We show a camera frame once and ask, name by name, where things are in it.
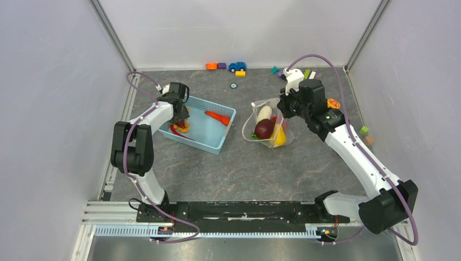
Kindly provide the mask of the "small dark red fruit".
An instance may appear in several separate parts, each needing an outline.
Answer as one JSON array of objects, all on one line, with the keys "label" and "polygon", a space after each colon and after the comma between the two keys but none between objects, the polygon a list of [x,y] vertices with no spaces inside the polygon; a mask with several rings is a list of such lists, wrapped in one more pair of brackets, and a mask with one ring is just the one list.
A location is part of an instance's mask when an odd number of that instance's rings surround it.
[{"label": "small dark red fruit", "polygon": [[176,122],[175,125],[178,126],[179,128],[187,128],[186,123],[185,123],[184,120],[180,120],[180,121]]}]

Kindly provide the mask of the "red toy chili pepper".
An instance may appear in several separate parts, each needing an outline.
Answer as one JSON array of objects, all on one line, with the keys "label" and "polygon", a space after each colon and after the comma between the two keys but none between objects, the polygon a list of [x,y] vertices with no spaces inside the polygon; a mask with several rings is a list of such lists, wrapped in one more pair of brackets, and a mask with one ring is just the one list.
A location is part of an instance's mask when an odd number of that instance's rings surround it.
[{"label": "red toy chili pepper", "polygon": [[182,137],[182,138],[185,138],[185,139],[189,139],[189,140],[192,140],[192,138],[189,138],[187,136],[185,136],[182,132],[182,128],[178,127],[177,125],[170,125],[170,131],[176,135],[176,136],[179,136],[179,137]]}]

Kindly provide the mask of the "white toy radish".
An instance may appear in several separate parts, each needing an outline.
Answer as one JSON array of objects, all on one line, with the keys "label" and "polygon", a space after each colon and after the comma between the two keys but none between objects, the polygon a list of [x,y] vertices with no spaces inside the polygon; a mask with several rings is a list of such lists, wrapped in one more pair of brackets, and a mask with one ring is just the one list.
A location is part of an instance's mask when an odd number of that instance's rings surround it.
[{"label": "white toy radish", "polygon": [[266,119],[272,119],[272,108],[269,105],[264,105],[261,107],[256,118],[256,123]]}]

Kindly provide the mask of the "yellow toy pear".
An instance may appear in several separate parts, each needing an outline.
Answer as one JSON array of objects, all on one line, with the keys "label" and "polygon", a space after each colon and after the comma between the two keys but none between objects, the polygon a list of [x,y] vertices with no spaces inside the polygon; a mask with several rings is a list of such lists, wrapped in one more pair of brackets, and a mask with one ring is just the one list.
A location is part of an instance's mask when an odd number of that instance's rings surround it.
[{"label": "yellow toy pear", "polygon": [[275,124],[269,139],[271,147],[280,147],[286,143],[286,135],[284,129],[279,123]]}]

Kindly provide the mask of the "clear polka dot zip bag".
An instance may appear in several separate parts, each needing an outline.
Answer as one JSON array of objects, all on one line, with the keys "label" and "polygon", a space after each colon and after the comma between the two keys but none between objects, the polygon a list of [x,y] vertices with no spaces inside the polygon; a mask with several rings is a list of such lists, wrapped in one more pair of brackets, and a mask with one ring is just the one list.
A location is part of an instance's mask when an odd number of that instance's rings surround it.
[{"label": "clear polka dot zip bag", "polygon": [[252,102],[252,114],[242,127],[242,136],[269,148],[289,145],[294,134],[281,110],[277,108],[279,98]]}]

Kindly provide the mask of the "dark red toy fruit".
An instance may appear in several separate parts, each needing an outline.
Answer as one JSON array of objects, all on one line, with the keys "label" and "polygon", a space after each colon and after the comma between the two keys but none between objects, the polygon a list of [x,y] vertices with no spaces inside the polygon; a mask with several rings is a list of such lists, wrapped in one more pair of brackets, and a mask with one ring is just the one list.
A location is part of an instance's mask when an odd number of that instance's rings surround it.
[{"label": "dark red toy fruit", "polygon": [[254,134],[258,139],[269,139],[273,129],[275,126],[275,122],[271,119],[262,120],[256,124],[254,128]]}]

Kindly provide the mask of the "orange toy carrot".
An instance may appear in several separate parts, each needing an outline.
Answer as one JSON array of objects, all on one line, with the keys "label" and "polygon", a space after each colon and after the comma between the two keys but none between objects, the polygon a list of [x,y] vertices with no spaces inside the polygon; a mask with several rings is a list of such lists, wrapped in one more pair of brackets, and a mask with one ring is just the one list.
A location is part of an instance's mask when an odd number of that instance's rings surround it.
[{"label": "orange toy carrot", "polygon": [[220,115],[220,114],[215,113],[213,111],[205,111],[205,114],[212,117],[212,118],[214,118],[214,119],[216,119],[216,120],[218,120],[219,122],[221,122],[225,126],[228,126],[229,123],[230,123],[230,120],[231,120],[230,117]]}]

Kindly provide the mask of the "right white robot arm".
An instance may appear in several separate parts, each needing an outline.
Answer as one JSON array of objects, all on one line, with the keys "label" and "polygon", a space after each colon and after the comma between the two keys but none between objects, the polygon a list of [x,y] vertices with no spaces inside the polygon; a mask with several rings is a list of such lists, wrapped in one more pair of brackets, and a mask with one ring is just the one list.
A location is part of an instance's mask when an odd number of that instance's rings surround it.
[{"label": "right white robot arm", "polygon": [[335,215],[361,221],[380,234],[407,219],[413,212],[418,187],[387,169],[360,140],[339,109],[327,107],[325,88],[318,79],[290,80],[281,89],[277,105],[284,118],[298,116],[309,130],[332,148],[352,170],[366,196],[329,191],[316,198],[314,215],[327,222]]}]

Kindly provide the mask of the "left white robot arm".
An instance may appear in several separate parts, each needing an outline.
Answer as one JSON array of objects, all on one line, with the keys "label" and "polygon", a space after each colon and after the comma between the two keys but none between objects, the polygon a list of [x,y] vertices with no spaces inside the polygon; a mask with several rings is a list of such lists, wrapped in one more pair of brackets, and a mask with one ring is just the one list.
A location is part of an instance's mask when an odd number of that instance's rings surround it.
[{"label": "left white robot arm", "polygon": [[141,202],[151,206],[151,216],[162,222],[171,216],[171,207],[153,172],[153,134],[166,123],[174,124],[189,117],[185,103],[190,88],[172,82],[160,91],[161,96],[140,116],[115,123],[110,162],[131,180]]}]

